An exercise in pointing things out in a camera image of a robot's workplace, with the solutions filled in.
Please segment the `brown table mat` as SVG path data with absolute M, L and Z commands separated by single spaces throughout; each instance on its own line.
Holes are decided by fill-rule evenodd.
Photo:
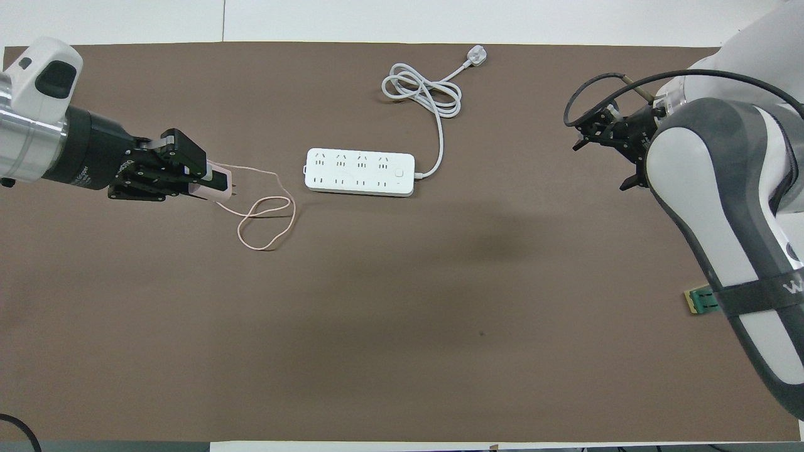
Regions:
M 440 169 L 409 198 L 314 193 L 312 147 L 437 156 L 388 103 L 469 46 L 80 46 L 75 105 L 215 162 L 277 172 L 299 216 L 272 252 L 213 203 L 0 188 L 0 412 L 53 440 L 796 441 L 651 192 L 572 151 L 569 95 L 711 48 L 489 46 L 456 79 Z

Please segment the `white power strip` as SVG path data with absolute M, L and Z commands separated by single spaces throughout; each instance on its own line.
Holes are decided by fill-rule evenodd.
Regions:
M 411 154 L 315 147 L 303 167 L 311 191 L 408 197 L 414 192 Z

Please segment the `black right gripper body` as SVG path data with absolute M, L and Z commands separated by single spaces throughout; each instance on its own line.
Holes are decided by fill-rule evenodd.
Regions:
M 646 157 L 657 129 L 657 119 L 651 105 L 646 105 L 625 118 L 623 150 L 629 162 L 636 164 Z

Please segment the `pink charger adapter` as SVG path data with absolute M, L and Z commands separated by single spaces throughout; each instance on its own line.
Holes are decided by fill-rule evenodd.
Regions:
M 210 202 L 226 203 L 234 194 L 232 171 L 207 161 L 207 174 L 189 183 L 187 193 Z

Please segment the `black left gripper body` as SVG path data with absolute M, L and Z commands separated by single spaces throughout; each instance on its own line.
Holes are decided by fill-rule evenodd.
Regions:
M 48 180 L 79 188 L 123 186 L 141 167 L 164 167 L 148 141 L 134 137 L 117 122 L 78 107 L 68 107 L 67 136 L 57 160 L 48 169 Z

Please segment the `green knife switch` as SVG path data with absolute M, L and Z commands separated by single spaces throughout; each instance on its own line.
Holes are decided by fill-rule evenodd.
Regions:
M 718 301 L 716 301 L 712 287 L 709 285 L 685 290 L 683 295 L 689 311 L 691 311 L 693 315 L 703 315 L 720 311 Z

